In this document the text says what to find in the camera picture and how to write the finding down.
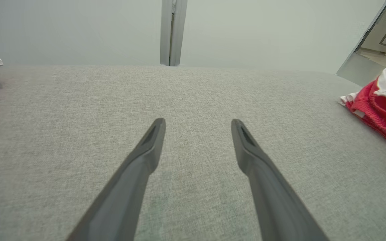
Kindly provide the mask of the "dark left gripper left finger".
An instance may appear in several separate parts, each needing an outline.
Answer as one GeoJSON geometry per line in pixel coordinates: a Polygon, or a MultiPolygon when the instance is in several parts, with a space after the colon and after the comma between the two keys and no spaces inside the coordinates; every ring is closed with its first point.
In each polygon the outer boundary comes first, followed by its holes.
{"type": "Polygon", "coordinates": [[[156,119],[92,202],[68,241],[132,241],[150,175],[159,165],[166,122],[156,119]]]}

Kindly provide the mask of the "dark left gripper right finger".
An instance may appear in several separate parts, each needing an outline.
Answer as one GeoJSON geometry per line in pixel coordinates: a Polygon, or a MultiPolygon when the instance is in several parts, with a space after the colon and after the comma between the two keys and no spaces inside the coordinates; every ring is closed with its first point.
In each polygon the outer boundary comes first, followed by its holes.
{"type": "Polygon", "coordinates": [[[327,235],[245,124],[233,119],[231,133],[237,164],[251,186],[262,240],[327,241],[327,235]]]}

